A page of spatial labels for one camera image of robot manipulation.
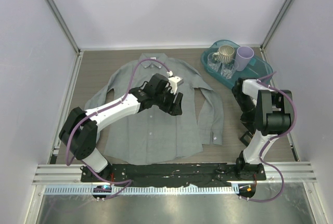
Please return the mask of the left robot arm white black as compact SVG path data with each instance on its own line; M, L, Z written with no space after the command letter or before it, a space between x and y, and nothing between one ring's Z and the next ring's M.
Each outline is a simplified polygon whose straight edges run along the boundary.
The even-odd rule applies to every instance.
M66 145L68 153L91 168L98 181L107 181L111 175L111 164L96 148L99 132L118 120L152 106L172 116L181 115L183 94L177 90L182 83L183 79L179 76L155 74L142 86L131 88L121 98L101 107L89 110L76 107L69 113L59 139Z

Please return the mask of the grey button-up shirt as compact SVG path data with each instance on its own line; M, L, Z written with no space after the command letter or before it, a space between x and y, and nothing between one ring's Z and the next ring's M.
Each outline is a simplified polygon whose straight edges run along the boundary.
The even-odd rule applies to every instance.
M110 127L104 154L130 164L145 165L187 157L203 151L204 144L222 144L224 112L222 99L199 72L183 60L166 54L141 54L120 67L86 109L106 103L107 93L123 96L129 84L138 87L169 68L184 83L180 86L182 115L171 116L157 106L122 118Z

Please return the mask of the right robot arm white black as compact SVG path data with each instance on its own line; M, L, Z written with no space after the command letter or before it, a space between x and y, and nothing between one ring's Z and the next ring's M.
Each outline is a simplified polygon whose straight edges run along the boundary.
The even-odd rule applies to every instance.
M269 148L295 125L297 114L292 92L276 89L258 79L239 78L232 93L242 110L242 124L253 132L250 143L236 160L234 171L242 180L260 178Z

